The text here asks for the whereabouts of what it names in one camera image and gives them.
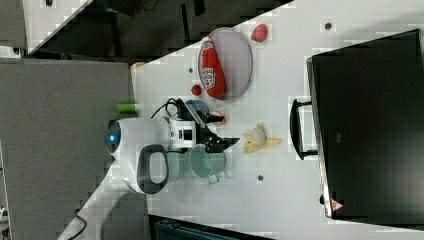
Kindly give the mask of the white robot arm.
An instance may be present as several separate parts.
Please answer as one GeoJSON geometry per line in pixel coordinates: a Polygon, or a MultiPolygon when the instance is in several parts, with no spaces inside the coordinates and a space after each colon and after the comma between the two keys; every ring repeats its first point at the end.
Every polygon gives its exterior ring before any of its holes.
{"type": "Polygon", "coordinates": [[[222,153],[238,138],[220,137],[208,125],[223,118],[195,110],[182,99],[170,98],[176,107],[174,116],[124,118],[109,124],[106,145],[114,158],[105,177],[74,212],[74,218],[57,240],[100,240],[101,228],[120,198],[129,192],[154,195],[168,182],[169,174],[155,182],[151,177],[154,155],[166,161],[170,152],[192,152],[198,145],[208,154],[222,153]]]}

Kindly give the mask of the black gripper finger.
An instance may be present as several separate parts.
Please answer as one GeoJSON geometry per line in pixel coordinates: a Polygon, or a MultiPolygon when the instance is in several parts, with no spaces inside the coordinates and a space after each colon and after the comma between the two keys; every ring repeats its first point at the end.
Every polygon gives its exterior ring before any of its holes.
{"type": "Polygon", "coordinates": [[[224,137],[220,139],[218,145],[220,146],[222,150],[226,150],[232,147],[233,145],[237,144],[239,141],[240,141],[239,138],[224,137]]]}
{"type": "Polygon", "coordinates": [[[207,122],[208,123],[219,123],[219,122],[222,122],[224,119],[225,119],[224,116],[213,115],[213,114],[207,115],[207,122]]]}

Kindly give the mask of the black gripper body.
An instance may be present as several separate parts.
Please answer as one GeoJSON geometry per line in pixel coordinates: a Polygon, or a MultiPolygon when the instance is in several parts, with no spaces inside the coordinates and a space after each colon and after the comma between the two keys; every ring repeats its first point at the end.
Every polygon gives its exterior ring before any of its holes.
{"type": "Polygon", "coordinates": [[[186,105],[181,98],[176,100],[177,116],[182,120],[193,121],[196,127],[196,143],[203,144],[207,153],[222,153],[230,147],[230,139],[219,137],[206,125],[208,115],[186,105]]]}

